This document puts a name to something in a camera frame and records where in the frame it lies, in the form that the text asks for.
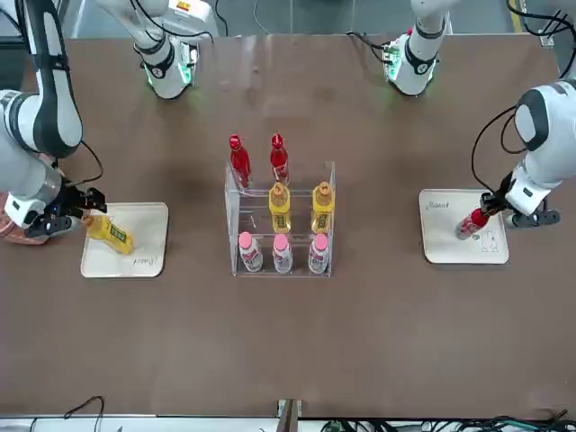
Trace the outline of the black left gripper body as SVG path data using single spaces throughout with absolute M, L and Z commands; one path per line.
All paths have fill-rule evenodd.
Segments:
M 512 204 L 506 197 L 512 183 L 512 172 L 509 172 L 500 182 L 499 188 L 492 194 L 493 201 L 491 208 L 495 212 L 502 212 L 513 208 Z

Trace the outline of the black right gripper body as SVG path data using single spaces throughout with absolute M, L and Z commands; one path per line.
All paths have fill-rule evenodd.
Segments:
M 46 205 L 44 212 L 55 217 L 69 216 L 81 219 L 84 208 L 85 193 L 64 179 L 57 197 Z

